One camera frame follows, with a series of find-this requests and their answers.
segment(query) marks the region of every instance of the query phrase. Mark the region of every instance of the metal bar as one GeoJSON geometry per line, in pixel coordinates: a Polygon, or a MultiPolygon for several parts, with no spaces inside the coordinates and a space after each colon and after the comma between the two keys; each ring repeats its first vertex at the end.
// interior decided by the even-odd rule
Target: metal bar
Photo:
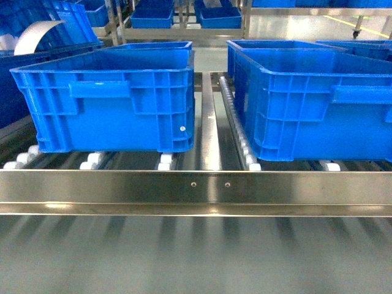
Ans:
{"type": "Polygon", "coordinates": [[[200,40],[200,39],[240,39],[240,29],[124,29],[126,40],[200,40]]]}
{"type": "Polygon", "coordinates": [[[113,3],[111,2],[111,0],[105,0],[105,6],[106,6],[106,9],[108,10],[110,34],[111,34],[111,39],[113,40],[113,46],[118,46],[119,42],[118,42],[115,13],[113,10],[113,3]]]}
{"type": "MultiPolygon", "coordinates": [[[[119,21],[119,26],[120,26],[120,30],[121,30],[121,35],[124,35],[124,22],[123,22],[123,12],[121,11],[121,6],[119,1],[116,1],[116,5],[117,5],[117,16],[118,16],[118,21],[119,21]]],[[[122,44],[125,44],[126,41],[124,40],[124,38],[122,38],[122,44]]]]}
{"type": "Polygon", "coordinates": [[[392,173],[0,171],[0,214],[392,216],[392,173]]]}
{"type": "Polygon", "coordinates": [[[221,170],[221,150],[219,148],[218,128],[211,75],[203,72],[202,87],[202,150],[200,157],[202,170],[221,170]]]}
{"type": "Polygon", "coordinates": [[[248,39],[249,38],[249,30],[251,27],[251,16],[252,16],[252,5],[253,5],[253,0],[247,0],[247,4],[246,4],[246,10],[245,10],[245,27],[244,27],[244,35],[243,38],[244,39],[248,39]]]}
{"type": "Polygon", "coordinates": [[[392,15],[392,9],[360,9],[360,8],[252,8],[252,15],[330,15],[346,16],[384,16],[392,15]]]}

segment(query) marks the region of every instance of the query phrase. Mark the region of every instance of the yellow floor marking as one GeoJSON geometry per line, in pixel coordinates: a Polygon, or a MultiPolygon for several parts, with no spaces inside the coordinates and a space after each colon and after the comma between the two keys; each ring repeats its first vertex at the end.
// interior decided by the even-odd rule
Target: yellow floor marking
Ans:
{"type": "MultiPolygon", "coordinates": [[[[345,25],[347,25],[347,26],[352,26],[353,28],[356,27],[356,24],[349,23],[348,21],[340,20],[340,19],[338,19],[338,18],[334,18],[334,17],[331,17],[331,16],[329,16],[329,15],[324,15],[324,17],[327,17],[327,18],[329,18],[330,20],[338,21],[338,22],[343,23],[343,24],[345,24],[345,25]]],[[[377,31],[375,31],[375,30],[373,30],[373,29],[367,29],[367,28],[364,28],[363,26],[361,26],[361,30],[362,30],[362,31],[366,31],[366,32],[370,32],[370,33],[372,33],[372,34],[375,34],[375,35],[378,35],[378,36],[381,36],[381,37],[384,37],[384,38],[389,39],[389,36],[388,36],[388,35],[385,35],[385,34],[382,34],[382,33],[380,33],[380,32],[377,32],[377,31]]]]}

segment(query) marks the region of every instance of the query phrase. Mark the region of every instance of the conveyor frame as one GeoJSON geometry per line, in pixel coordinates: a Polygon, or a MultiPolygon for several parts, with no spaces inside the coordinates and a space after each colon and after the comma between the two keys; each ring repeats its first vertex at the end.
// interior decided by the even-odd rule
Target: conveyor frame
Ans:
{"type": "MultiPolygon", "coordinates": [[[[224,74],[203,73],[202,85],[200,73],[195,76],[196,89],[202,88],[202,117],[216,122],[213,91],[219,91],[216,81],[224,74]]],[[[392,216],[392,169],[387,162],[347,162],[342,166],[354,171],[340,172],[285,171],[266,162],[258,172],[220,171],[220,131],[214,123],[202,125],[200,154],[209,161],[201,169],[206,171],[0,170],[0,214],[392,216]]]]}

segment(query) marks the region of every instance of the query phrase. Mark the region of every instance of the caster wheel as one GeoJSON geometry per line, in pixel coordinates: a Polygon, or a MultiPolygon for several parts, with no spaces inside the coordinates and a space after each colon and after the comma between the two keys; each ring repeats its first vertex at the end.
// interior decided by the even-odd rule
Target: caster wheel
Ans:
{"type": "Polygon", "coordinates": [[[356,39],[360,35],[359,31],[354,31],[353,32],[353,38],[356,39]]]}

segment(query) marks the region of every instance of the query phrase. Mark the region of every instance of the blue plastic crate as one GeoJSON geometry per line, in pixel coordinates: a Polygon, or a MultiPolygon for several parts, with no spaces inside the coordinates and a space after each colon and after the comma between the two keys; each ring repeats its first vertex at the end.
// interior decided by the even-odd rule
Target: blue plastic crate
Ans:
{"type": "MultiPolygon", "coordinates": [[[[220,0],[220,4],[222,7],[226,7],[226,8],[233,7],[233,4],[229,0],[220,0]]],[[[200,14],[203,11],[203,9],[206,9],[207,7],[205,6],[203,0],[195,0],[194,8],[195,8],[196,22],[200,23],[200,14]]]]}
{"type": "Polygon", "coordinates": [[[295,7],[295,0],[254,0],[252,6],[261,8],[291,8],[295,7]]]}
{"type": "Polygon", "coordinates": [[[391,41],[330,41],[323,40],[317,43],[342,47],[347,49],[347,53],[369,58],[388,60],[391,50],[391,41]]]}
{"type": "Polygon", "coordinates": [[[43,152],[183,152],[194,144],[194,54],[98,50],[11,70],[43,152]]]}
{"type": "Polygon", "coordinates": [[[65,40],[65,45],[99,42],[83,5],[52,0],[41,1],[51,20],[65,21],[50,30],[58,31],[61,38],[65,40]]]}
{"type": "Polygon", "coordinates": [[[241,29],[241,12],[237,7],[203,9],[200,24],[203,29],[241,29]]]}
{"type": "Polygon", "coordinates": [[[331,7],[347,7],[347,0],[331,0],[331,7]]]}
{"type": "Polygon", "coordinates": [[[85,7],[91,26],[103,27],[109,22],[105,0],[81,0],[77,3],[85,7]]]}
{"type": "Polygon", "coordinates": [[[29,115],[25,98],[18,90],[10,69],[49,60],[47,53],[0,57],[0,129],[29,115]]]}
{"type": "Polygon", "coordinates": [[[302,41],[291,40],[231,40],[227,41],[228,58],[227,58],[227,72],[230,78],[235,80],[235,61],[236,52],[246,49],[267,49],[267,48],[281,48],[281,49],[299,49],[299,48],[319,48],[319,49],[334,49],[345,51],[337,47],[332,47],[325,44],[316,44],[302,41]]]}
{"type": "Polygon", "coordinates": [[[332,50],[248,50],[237,66],[248,72],[244,128],[258,158],[392,159],[392,63],[332,50]]]}
{"type": "Polygon", "coordinates": [[[330,0],[296,0],[297,7],[329,7],[330,0]]]}
{"type": "Polygon", "coordinates": [[[13,51],[0,54],[0,129],[29,115],[25,98],[12,78],[10,69],[65,58],[99,49],[100,43],[73,45],[30,55],[14,56],[13,51]]]}
{"type": "Polygon", "coordinates": [[[351,8],[390,8],[391,0],[347,0],[347,7],[351,8]]]}
{"type": "Polygon", "coordinates": [[[173,24],[173,17],[174,10],[172,8],[138,8],[130,16],[130,20],[132,27],[135,29],[170,29],[173,24]]]}
{"type": "Polygon", "coordinates": [[[172,9],[174,8],[173,0],[141,0],[136,9],[172,9]]]}
{"type": "Polygon", "coordinates": [[[192,51],[192,42],[154,42],[154,43],[128,43],[120,46],[109,47],[106,50],[187,50],[192,51]]]}
{"type": "MultiPolygon", "coordinates": [[[[0,1],[0,36],[9,34],[18,39],[22,33],[37,21],[52,20],[40,0],[0,1]]],[[[62,39],[59,31],[52,29],[46,33],[38,44],[38,50],[71,45],[62,39]]]]}

